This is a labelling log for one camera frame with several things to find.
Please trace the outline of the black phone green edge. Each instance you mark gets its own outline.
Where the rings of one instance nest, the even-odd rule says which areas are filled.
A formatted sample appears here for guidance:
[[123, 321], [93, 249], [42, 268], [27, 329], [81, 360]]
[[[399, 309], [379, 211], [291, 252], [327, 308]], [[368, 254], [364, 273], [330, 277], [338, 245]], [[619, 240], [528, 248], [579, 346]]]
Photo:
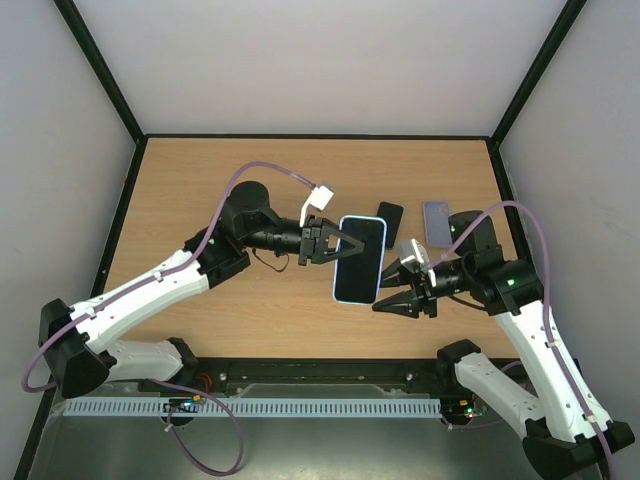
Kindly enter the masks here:
[[376, 216], [383, 219], [387, 225], [387, 233], [385, 236], [386, 249], [392, 249], [394, 247], [403, 214], [404, 208], [398, 204], [381, 202], [378, 206]]

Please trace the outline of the lilac phone case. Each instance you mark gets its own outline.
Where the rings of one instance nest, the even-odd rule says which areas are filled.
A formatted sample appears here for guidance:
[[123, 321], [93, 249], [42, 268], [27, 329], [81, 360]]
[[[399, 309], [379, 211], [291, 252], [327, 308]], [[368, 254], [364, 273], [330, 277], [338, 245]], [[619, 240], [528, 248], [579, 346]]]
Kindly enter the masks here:
[[423, 204], [426, 240], [429, 246], [449, 248], [452, 245], [449, 216], [450, 209], [446, 201], [426, 201]]

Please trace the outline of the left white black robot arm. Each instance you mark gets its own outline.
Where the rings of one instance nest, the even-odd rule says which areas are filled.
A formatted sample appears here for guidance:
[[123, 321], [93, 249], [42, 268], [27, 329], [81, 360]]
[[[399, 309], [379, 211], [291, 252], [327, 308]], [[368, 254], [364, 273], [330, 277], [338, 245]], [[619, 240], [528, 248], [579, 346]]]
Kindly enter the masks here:
[[249, 267], [252, 249], [295, 255], [301, 266], [360, 254], [364, 242], [334, 222], [279, 216], [260, 182], [234, 186], [214, 227], [207, 227], [153, 269], [128, 283], [72, 306], [54, 299], [41, 309], [39, 345], [65, 399], [106, 382], [152, 378], [188, 380], [196, 360], [171, 338], [155, 344], [124, 342], [142, 321], [190, 296], [213, 289]]

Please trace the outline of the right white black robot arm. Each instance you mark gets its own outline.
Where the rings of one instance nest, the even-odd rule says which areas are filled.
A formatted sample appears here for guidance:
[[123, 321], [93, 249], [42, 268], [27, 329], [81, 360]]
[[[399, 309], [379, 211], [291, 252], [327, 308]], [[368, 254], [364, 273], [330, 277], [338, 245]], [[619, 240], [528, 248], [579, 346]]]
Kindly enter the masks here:
[[604, 478], [615, 478], [613, 455], [635, 436], [601, 406], [562, 340], [551, 313], [549, 272], [538, 274], [523, 259], [505, 260], [489, 212], [454, 214], [448, 226], [456, 259], [431, 260], [414, 239], [400, 244], [381, 285], [407, 289], [374, 303], [373, 310], [435, 317], [439, 299], [469, 293], [506, 334], [535, 391], [507, 376], [468, 339], [438, 350], [438, 384], [484, 400], [519, 436], [541, 478], [564, 479], [597, 464], [606, 465]]

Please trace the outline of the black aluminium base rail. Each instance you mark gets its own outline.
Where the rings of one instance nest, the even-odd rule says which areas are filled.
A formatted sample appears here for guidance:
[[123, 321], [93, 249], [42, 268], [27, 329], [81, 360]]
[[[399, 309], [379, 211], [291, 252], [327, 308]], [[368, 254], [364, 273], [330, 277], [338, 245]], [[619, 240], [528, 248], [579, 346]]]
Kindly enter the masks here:
[[440, 378], [434, 358], [400, 360], [252, 359], [200, 357], [196, 367], [172, 381], [233, 395], [239, 388], [275, 385], [374, 385], [385, 391], [445, 398], [471, 391]]

